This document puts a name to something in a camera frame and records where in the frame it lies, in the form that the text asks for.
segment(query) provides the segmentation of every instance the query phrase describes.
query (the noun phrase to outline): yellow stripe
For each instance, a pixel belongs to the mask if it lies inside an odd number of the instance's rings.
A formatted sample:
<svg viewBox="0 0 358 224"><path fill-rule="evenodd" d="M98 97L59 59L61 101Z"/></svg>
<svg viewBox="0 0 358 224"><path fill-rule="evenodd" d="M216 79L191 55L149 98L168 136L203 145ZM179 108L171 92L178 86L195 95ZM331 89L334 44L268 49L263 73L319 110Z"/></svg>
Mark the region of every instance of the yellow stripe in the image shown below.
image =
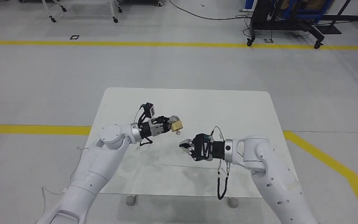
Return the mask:
<svg viewBox="0 0 358 224"><path fill-rule="evenodd" d="M0 40L0 45L50 45L50 46L161 46L194 48L249 48L246 43L186 43L186 42L119 42L119 41L32 41ZM250 48L312 50L313 45L253 44ZM358 50L355 45L321 46L322 50Z"/></svg>
<svg viewBox="0 0 358 224"><path fill-rule="evenodd" d="M300 138L295 133L290 131L284 131L284 136L287 140L290 140L291 142L295 143L298 147L304 149L312 156L314 156L315 158L317 158L318 160L320 160L321 162L323 162L324 164L326 164L327 166L336 170L339 174L344 176L348 180L353 192L358 198L358 175L354 171L345 167L343 164L339 163L331 156L325 154L324 152L314 147L304 139Z"/></svg>
<svg viewBox="0 0 358 224"><path fill-rule="evenodd" d="M0 124L0 134L62 134L87 136L90 134L91 126L55 126L55 125L4 125ZM344 176L351 185L353 192L358 198L358 175L339 163L337 160L314 147L293 132L284 131L287 140L292 141L298 147L306 150L312 156L336 170Z"/></svg>
<svg viewBox="0 0 358 224"><path fill-rule="evenodd" d="M0 124L0 134L66 134L87 136L90 126L54 126L54 125L3 125Z"/></svg>

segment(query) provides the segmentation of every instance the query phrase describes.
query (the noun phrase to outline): white table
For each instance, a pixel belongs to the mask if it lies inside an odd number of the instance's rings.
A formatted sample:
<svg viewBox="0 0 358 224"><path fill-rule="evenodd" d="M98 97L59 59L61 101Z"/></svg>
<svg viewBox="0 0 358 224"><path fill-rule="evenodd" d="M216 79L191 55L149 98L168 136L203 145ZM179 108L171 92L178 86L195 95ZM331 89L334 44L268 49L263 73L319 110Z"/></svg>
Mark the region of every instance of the white table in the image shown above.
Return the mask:
<svg viewBox="0 0 358 224"><path fill-rule="evenodd" d="M156 116L178 115L184 128L179 136L168 132L152 137L151 145L139 148L131 145L115 176L100 193L216 197L219 161L195 162L178 147L186 138L210 134L215 125L221 128L225 138L250 134L269 137L276 153L296 176L267 92L108 88L86 146L98 138L104 125L132 123L140 104L145 102L154 104ZM226 197L261 198L261 195L249 171L231 166Z"/></svg>

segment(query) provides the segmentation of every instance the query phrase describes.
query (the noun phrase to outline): caster wheel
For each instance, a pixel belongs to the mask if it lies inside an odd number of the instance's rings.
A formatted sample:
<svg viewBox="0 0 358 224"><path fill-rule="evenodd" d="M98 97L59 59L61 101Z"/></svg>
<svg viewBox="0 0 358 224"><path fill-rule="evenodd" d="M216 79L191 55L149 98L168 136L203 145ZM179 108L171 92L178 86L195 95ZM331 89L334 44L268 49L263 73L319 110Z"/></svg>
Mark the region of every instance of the caster wheel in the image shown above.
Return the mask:
<svg viewBox="0 0 358 224"><path fill-rule="evenodd" d="M315 49L318 49L318 48L320 48L321 47L321 44L320 43L316 43L315 45L314 45L314 48Z"/></svg>
<svg viewBox="0 0 358 224"><path fill-rule="evenodd" d="M247 38L246 40L247 40L247 46L251 46L252 45L252 40L249 39L249 38Z"/></svg>
<svg viewBox="0 0 358 224"><path fill-rule="evenodd" d="M136 195L128 195L125 203L127 206L133 206L136 201Z"/></svg>

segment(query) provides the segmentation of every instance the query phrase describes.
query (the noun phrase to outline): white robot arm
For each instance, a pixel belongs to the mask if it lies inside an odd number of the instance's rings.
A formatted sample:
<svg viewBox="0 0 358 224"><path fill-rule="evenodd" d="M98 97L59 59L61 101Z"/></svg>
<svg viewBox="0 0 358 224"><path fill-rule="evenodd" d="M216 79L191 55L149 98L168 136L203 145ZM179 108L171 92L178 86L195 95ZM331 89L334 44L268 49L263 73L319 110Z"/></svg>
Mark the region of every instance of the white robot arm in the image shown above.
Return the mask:
<svg viewBox="0 0 358 224"><path fill-rule="evenodd" d="M100 139L93 142L82 154L72 182L61 201L45 212L36 224L84 224L87 213L100 190L114 176L129 144L182 128L177 116L166 118L154 115L153 104L141 106L144 113L138 123L110 124L102 128Z"/></svg>
<svg viewBox="0 0 358 224"><path fill-rule="evenodd" d="M243 158L237 151L240 142L244 143ZM299 182L276 156L266 137L213 141L212 134L198 134L194 139L181 142L179 147L195 161L219 158L249 170L258 191L282 224L318 224L307 206Z"/></svg>

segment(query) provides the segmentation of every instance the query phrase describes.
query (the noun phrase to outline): concrete floor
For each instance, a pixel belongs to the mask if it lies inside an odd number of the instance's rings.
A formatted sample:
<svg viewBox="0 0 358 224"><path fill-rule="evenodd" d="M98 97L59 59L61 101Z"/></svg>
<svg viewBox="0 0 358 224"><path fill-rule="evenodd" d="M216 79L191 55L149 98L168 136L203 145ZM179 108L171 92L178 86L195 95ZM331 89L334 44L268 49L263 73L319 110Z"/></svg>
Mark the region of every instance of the concrete floor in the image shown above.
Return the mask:
<svg viewBox="0 0 358 224"><path fill-rule="evenodd" d="M243 1L175 0L208 17L239 14ZM208 21L164 6L123 5L114 24L106 1L0 2L0 40L178 41L245 43L243 20ZM358 24L340 24L326 45L358 45ZM270 32L263 32L257 39ZM275 44L309 44L274 31ZM155 48L0 45L0 124L91 125L108 87L261 90L271 94L283 130L293 130L358 172L357 51L260 48ZM0 135L1 223L34 223L41 186L61 192L86 136ZM288 141L312 212L322 224L356 223L358 202L347 180ZM58 196L47 194L47 207ZM215 198L99 195L88 223L278 223L267 205L242 200L230 209Z"/></svg>

